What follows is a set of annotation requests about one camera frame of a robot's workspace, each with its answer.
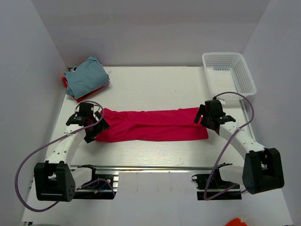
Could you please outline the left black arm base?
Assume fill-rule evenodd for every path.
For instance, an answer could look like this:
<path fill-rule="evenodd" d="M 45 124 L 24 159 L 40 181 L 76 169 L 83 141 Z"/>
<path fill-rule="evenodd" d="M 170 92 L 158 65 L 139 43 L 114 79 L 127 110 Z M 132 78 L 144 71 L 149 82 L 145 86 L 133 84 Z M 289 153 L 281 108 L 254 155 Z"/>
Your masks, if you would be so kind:
<path fill-rule="evenodd" d="M 82 165 L 71 169 L 75 181 L 77 200 L 112 200 L 117 193 L 119 176 L 114 171 L 94 165 Z"/>

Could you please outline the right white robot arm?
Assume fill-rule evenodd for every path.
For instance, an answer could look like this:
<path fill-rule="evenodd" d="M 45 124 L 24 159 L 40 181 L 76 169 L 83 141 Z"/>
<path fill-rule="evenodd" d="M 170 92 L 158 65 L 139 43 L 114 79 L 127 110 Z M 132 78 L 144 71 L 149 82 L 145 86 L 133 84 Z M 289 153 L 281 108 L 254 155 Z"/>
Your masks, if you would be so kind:
<path fill-rule="evenodd" d="M 231 145 L 244 160 L 242 167 L 232 163 L 216 162 L 208 178 L 200 181 L 204 185 L 205 192 L 210 187 L 228 191 L 242 185 L 248 193 L 257 194 L 284 187 L 280 152 L 276 148 L 267 148 L 251 138 L 232 116 L 223 111 L 218 99 L 200 105 L 194 123 L 216 132 L 227 141 L 221 153 Z"/>

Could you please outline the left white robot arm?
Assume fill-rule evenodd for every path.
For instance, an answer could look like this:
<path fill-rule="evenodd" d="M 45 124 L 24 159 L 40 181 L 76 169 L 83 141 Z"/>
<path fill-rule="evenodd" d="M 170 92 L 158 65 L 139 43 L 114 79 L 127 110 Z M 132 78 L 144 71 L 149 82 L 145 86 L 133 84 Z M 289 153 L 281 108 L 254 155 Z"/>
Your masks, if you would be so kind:
<path fill-rule="evenodd" d="M 87 144 L 110 126 L 103 117 L 104 110 L 98 111 L 98 103 L 85 101 L 78 104 L 66 122 L 63 138 L 57 142 L 54 151 L 43 163 L 34 167 L 36 195 L 39 201 L 70 202 L 78 189 L 87 185 L 94 188 L 99 176 L 92 165 L 71 169 L 72 159 L 82 141 Z"/>

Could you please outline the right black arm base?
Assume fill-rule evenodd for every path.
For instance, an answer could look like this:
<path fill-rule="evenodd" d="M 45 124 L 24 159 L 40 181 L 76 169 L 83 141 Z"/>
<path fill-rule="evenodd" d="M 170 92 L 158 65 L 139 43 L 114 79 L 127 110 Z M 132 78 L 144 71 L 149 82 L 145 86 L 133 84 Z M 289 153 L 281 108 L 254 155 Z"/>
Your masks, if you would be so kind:
<path fill-rule="evenodd" d="M 219 168 L 231 165 L 230 163 L 223 163 L 218 165 L 218 168 L 214 171 L 212 179 L 209 183 L 207 198 L 216 195 L 217 193 L 231 187 L 234 185 L 232 182 L 222 181 Z M 206 187 L 206 182 L 209 178 L 210 173 L 195 174 L 191 177 L 191 180 L 194 181 L 197 185 L 197 200 L 204 201 L 204 191 Z M 241 200 L 242 195 L 240 191 L 240 185 L 236 185 L 229 191 L 213 198 L 213 201 L 216 200 Z"/>

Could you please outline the magenta red t shirt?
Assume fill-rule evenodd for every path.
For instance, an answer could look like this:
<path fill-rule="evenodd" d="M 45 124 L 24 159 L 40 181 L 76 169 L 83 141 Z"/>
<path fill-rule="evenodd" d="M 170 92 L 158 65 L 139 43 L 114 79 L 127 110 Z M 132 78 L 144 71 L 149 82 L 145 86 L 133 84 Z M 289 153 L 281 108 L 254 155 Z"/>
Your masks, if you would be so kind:
<path fill-rule="evenodd" d="M 96 136 L 98 142 L 131 140 L 167 142 L 208 139 L 207 129 L 195 124 L 198 108 L 160 111 L 113 111 L 105 109 L 109 129 Z"/>

